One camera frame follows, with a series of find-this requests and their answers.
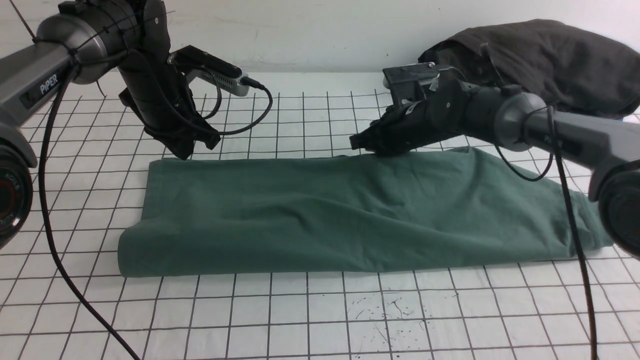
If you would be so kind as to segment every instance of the white grid surface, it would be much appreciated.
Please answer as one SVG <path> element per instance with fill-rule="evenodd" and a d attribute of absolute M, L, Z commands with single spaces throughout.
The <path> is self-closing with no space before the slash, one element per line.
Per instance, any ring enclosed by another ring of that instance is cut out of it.
<path fill-rule="evenodd" d="M 198 143 L 193 159 L 360 154 L 350 150 L 348 136 L 380 117 L 391 103 L 388 92 L 363 82 L 338 90 L 329 86 L 333 90 L 323 93 L 303 75 L 298 83 L 306 87 L 287 87 L 295 83 L 291 76 L 290 83 L 275 85 L 283 91 L 274 93 L 273 110 L 263 123 L 225 137 L 213 151 Z M 322 84 L 343 78 L 323 76 Z M 115 99 L 122 87 L 112 87 L 107 99 L 75 87 L 63 102 L 47 162 L 47 196 L 69 274 L 144 359 L 588 358 L 576 261 L 396 274 L 124 279 L 117 266 L 118 237 L 140 219 L 149 161 L 171 154 Z M 309 94 L 305 88 L 315 90 Z M 195 90 L 204 111 L 215 104 L 215 92 L 209 91 Z M 260 93 L 226 96 L 211 122 L 218 129 L 236 129 L 266 104 Z M 23 127 L 36 153 L 46 111 Z M 467 145 L 495 151 L 464 136 L 420 151 Z M 539 171 L 548 154 L 507 151 L 506 157 Z M 589 172 L 571 163 L 567 168 L 571 188 L 586 192 Z M 557 171 L 549 177 L 557 181 Z M 127 359 L 56 271 L 35 199 L 23 231 L 0 251 L 0 358 Z M 617 248 L 589 258 L 601 359 L 640 359 L 640 261 Z"/>

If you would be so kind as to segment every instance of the folded fabric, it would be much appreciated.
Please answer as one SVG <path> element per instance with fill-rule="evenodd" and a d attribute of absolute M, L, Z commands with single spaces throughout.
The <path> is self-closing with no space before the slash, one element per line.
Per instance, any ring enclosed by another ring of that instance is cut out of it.
<path fill-rule="evenodd" d="M 530 172 L 520 169 L 525 174 Z M 571 194 L 586 250 L 612 245 Z M 574 256 L 560 186 L 528 183 L 473 148 L 397 158 L 150 164 L 123 276 L 393 272 Z"/>

